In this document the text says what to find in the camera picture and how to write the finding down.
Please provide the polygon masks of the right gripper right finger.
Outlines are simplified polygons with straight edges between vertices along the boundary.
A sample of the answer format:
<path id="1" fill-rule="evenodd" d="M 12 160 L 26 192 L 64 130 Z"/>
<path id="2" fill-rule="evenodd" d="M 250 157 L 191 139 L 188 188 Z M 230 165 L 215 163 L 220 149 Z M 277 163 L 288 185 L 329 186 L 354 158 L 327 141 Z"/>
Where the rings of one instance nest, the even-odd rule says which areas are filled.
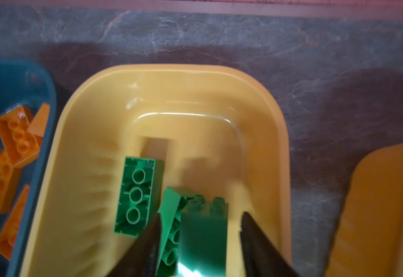
<path id="1" fill-rule="evenodd" d="M 241 217 L 240 241 L 248 277 L 297 277 L 249 212 Z"/>

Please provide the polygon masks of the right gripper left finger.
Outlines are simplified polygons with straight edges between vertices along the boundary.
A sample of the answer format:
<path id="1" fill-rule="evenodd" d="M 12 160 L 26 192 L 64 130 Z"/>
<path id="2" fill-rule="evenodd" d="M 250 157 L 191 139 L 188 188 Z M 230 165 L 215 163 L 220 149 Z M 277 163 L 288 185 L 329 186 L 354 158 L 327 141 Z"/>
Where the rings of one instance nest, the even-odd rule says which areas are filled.
<path id="1" fill-rule="evenodd" d="M 107 277 L 154 277 L 161 247 L 162 221 L 155 214 Z"/>

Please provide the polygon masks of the green lego cube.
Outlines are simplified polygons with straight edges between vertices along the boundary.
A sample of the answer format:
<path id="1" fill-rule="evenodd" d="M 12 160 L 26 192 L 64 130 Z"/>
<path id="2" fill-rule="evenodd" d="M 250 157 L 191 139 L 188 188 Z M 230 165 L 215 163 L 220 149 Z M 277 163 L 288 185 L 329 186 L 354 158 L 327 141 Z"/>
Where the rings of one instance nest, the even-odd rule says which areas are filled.
<path id="1" fill-rule="evenodd" d="M 195 196 L 181 212 L 177 272 L 180 277 L 224 277 L 229 206 Z"/>

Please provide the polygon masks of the green 2x4 lego brick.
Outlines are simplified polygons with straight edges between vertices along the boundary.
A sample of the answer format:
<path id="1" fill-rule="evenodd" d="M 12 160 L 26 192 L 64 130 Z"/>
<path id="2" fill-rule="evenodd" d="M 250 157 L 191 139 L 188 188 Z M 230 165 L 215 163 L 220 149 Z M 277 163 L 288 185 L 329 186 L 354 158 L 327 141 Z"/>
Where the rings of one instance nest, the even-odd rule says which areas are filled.
<path id="1" fill-rule="evenodd" d="M 156 214 L 162 191 L 164 161 L 126 157 L 114 232 L 137 238 Z"/>

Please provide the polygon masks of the orange small lego brick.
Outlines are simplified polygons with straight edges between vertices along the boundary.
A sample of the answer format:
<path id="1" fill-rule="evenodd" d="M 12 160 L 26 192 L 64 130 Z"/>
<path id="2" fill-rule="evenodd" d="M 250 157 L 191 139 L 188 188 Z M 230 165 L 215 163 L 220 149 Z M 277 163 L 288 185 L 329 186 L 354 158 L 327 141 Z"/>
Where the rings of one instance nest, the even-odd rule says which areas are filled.
<path id="1" fill-rule="evenodd" d="M 43 103 L 29 125 L 27 129 L 28 133 L 35 136 L 44 137 L 46 126 L 49 120 L 49 114 L 50 105 L 48 103 Z"/>

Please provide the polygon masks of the green long lego brick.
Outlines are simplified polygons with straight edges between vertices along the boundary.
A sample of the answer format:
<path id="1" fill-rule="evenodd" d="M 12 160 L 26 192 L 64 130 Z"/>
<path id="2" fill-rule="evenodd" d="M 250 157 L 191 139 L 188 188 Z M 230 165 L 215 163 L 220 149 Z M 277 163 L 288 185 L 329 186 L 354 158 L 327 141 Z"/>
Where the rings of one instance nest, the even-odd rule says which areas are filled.
<path id="1" fill-rule="evenodd" d="M 176 275 L 179 256 L 181 212 L 194 198 L 195 192 L 177 187 L 167 187 L 158 213 L 162 221 L 162 234 L 156 276 Z"/>

